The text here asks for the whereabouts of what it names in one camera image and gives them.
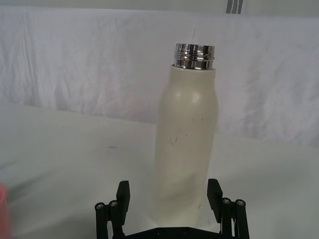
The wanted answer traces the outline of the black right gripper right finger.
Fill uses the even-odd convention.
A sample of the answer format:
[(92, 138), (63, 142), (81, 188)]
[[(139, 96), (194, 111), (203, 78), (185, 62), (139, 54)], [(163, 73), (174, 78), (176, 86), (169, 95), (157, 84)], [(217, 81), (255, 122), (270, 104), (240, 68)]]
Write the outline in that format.
[(217, 223), (220, 224), (219, 234), (224, 239), (245, 239), (247, 237), (246, 202), (242, 199), (231, 201), (223, 197), (218, 180), (209, 179), (207, 198)]

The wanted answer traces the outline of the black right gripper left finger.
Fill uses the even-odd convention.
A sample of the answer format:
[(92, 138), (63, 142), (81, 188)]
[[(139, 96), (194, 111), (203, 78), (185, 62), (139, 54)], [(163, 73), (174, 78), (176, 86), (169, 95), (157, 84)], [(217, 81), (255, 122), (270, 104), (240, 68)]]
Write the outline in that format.
[(121, 181), (118, 185), (115, 200), (110, 201), (107, 205), (103, 202), (99, 202), (95, 205), (97, 239), (108, 239), (108, 222), (112, 224), (113, 239), (125, 238), (122, 226), (125, 223), (129, 202), (129, 182)]

